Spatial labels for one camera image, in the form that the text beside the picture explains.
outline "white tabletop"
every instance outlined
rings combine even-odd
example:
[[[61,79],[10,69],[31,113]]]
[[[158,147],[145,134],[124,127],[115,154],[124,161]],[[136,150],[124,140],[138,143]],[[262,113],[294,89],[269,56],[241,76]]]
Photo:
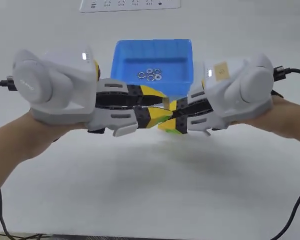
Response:
[[[275,66],[300,68],[300,0],[184,0],[169,11],[92,14],[79,6],[0,0],[0,80],[20,48],[41,54],[79,41],[91,44],[108,77],[122,39],[185,38],[196,62],[264,52]],[[300,104],[300,76],[275,89]],[[0,126],[27,110],[18,93],[0,90]],[[2,193],[12,232],[266,240],[300,194],[300,143],[244,125],[211,137],[74,131],[18,166]],[[282,239],[300,240],[300,207]]]

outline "yellow object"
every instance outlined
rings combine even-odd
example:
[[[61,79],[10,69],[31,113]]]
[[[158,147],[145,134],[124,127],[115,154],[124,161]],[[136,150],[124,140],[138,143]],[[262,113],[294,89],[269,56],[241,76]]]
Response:
[[[95,71],[96,71],[96,81],[99,81],[100,76],[99,76],[99,64],[97,63],[96,60],[94,60],[94,65],[95,65]]]
[[[204,79],[204,78],[202,78],[202,80],[201,80],[201,84],[202,84],[202,87],[203,87],[203,89],[205,89],[205,87],[206,87],[206,84],[205,84],[205,79]]]
[[[145,96],[157,96],[161,98],[166,98],[167,96],[164,95],[162,92],[153,89],[152,87],[140,85],[143,95]]]
[[[148,111],[150,114],[150,121],[146,126],[147,129],[150,129],[155,125],[168,120],[173,114],[173,112],[170,110],[154,106],[148,107]]]
[[[158,128],[160,130],[166,131],[167,133],[182,134],[181,132],[179,132],[176,129],[176,119],[175,118],[164,121],[163,123],[160,123],[158,125]]]
[[[170,111],[175,111],[177,110],[177,100],[174,100],[170,103],[170,106],[169,106],[169,110]]]

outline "electrical outlet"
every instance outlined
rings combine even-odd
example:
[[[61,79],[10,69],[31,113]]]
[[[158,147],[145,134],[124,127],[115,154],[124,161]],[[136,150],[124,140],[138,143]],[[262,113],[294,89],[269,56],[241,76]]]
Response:
[[[178,9],[180,7],[181,0],[82,0],[80,12]]]

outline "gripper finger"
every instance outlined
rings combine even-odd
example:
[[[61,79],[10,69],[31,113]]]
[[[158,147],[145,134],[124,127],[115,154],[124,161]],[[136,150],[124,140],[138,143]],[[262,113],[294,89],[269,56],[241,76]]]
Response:
[[[168,120],[173,112],[160,107],[134,107],[134,113],[139,129],[150,129],[159,123]]]
[[[226,129],[229,125],[218,117],[214,111],[207,114],[190,116],[187,118],[187,129],[189,131],[204,132],[207,136],[211,134],[209,129]]]
[[[113,130],[114,137],[134,133],[138,129],[134,110],[96,107],[92,121],[87,124],[87,129],[93,132],[104,128]]]
[[[178,106],[187,104],[187,98],[182,98],[180,100],[174,100],[169,105],[169,110],[172,111],[172,116],[167,121],[164,121],[158,125],[160,130],[163,130],[167,133],[174,133],[174,134],[186,134],[187,131],[187,115],[181,115],[178,110]]]
[[[145,85],[105,78],[97,83],[95,106],[152,106],[162,104],[166,97],[162,92]]]

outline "blue plastic tray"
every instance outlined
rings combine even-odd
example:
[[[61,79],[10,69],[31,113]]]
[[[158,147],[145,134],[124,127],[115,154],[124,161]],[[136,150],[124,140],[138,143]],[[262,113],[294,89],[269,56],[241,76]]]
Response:
[[[147,69],[160,69],[161,80],[138,78]],[[146,85],[171,99],[188,94],[194,80],[192,44],[189,39],[121,40],[115,47],[111,78],[127,84]]]

